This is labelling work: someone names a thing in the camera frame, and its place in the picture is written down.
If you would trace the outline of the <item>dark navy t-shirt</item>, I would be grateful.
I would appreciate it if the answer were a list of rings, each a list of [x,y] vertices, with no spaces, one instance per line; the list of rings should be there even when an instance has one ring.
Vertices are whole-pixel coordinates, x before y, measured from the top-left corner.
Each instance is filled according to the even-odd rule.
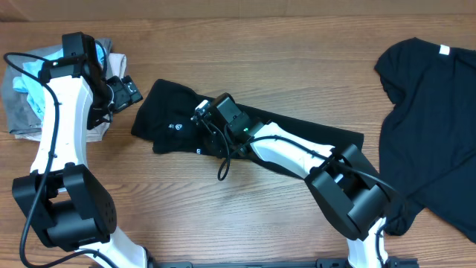
[[[400,236],[429,209],[475,241],[475,51],[412,38],[375,70],[393,104],[379,139],[382,180],[405,196],[385,231]]]

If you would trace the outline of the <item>beige folded shirt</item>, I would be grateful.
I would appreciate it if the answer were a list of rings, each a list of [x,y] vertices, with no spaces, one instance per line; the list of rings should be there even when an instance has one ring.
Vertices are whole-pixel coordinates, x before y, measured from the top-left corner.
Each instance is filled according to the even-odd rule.
[[[126,72],[126,55],[125,54],[116,54],[111,53],[107,59],[108,71],[106,72],[106,77],[110,78],[112,76],[118,76],[123,78]],[[87,142],[96,142],[101,141],[103,136],[110,127],[110,123],[102,123],[98,127],[95,127],[93,130],[88,130],[86,135]],[[40,142],[42,137],[42,132],[36,133],[26,133],[26,134],[15,134],[16,139],[26,139],[31,141]]]

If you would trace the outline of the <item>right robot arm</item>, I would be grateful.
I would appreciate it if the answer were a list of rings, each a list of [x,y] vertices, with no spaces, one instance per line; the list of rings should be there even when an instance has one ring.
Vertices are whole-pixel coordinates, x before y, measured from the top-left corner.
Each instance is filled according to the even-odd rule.
[[[327,221],[347,239],[347,266],[388,267],[382,229],[396,190],[355,145],[308,141],[273,121],[251,118],[228,95],[202,101],[191,120],[222,139],[223,168],[234,155],[253,156],[303,179]]]

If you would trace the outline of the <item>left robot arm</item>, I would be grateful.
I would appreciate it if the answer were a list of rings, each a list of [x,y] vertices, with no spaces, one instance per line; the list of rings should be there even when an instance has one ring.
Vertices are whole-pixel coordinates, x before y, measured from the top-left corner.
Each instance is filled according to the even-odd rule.
[[[26,216],[19,257],[26,256],[28,232],[44,246],[67,255],[52,267],[86,255],[102,267],[152,267],[148,251],[117,226],[109,192],[88,168],[86,133],[110,112],[115,93],[95,53],[72,52],[46,60],[34,80],[45,90],[45,117],[36,158],[27,176],[13,180],[14,200]]]

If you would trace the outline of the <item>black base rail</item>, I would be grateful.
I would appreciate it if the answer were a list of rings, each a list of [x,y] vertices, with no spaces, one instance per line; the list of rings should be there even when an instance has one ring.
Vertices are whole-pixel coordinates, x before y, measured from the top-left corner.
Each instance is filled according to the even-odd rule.
[[[316,261],[288,261],[288,262],[248,262],[248,263],[220,263],[220,264],[193,264],[183,262],[153,261],[149,267],[156,268],[350,268],[345,258],[322,258]]]

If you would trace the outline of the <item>grey folded shirt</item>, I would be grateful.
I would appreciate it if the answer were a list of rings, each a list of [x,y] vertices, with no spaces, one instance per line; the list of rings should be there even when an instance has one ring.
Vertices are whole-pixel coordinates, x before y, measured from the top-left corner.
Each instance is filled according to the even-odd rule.
[[[110,38],[96,39],[105,48],[109,55],[113,42]],[[59,52],[62,45],[53,45],[45,48],[37,48],[26,52],[27,54],[47,58],[48,55]],[[21,64],[35,61],[25,57],[10,58],[10,61],[20,67]],[[1,85],[1,99],[7,117],[7,128],[10,134],[21,135],[27,133],[41,132],[42,122],[36,116],[27,102],[27,93],[17,92],[13,88],[14,78],[20,78],[21,73],[7,65],[4,73],[3,83]]]

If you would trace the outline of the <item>black t-shirt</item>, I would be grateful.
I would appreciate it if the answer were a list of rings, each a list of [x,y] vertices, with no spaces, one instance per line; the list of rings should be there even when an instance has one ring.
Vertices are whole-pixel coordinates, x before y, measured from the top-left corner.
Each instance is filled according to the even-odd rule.
[[[152,150],[157,154],[186,152],[223,158],[226,152],[220,151],[222,139],[214,138],[207,130],[191,121],[194,109],[203,100],[212,101],[213,98],[199,95],[179,83],[158,79],[138,110],[131,134],[151,141]],[[242,104],[237,106],[252,118],[272,121],[286,132],[308,141],[335,147],[345,147],[352,143],[359,149],[364,143],[362,133],[303,121]]]

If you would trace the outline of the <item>light blue printed t-shirt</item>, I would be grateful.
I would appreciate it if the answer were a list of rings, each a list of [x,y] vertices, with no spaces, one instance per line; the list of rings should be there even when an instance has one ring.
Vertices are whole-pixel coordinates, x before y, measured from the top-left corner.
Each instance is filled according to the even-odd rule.
[[[96,44],[97,58],[101,65],[108,59],[109,51],[103,46]],[[63,57],[62,48],[53,48],[53,52],[41,56],[47,60],[57,60]],[[22,64],[24,71],[38,77],[39,71],[42,69],[43,61],[34,60],[27,61]],[[27,94],[27,102],[33,110],[36,117],[42,122],[45,114],[45,97],[44,91],[40,83],[36,82],[32,78],[22,74],[21,77],[13,78],[13,89],[19,93]]]

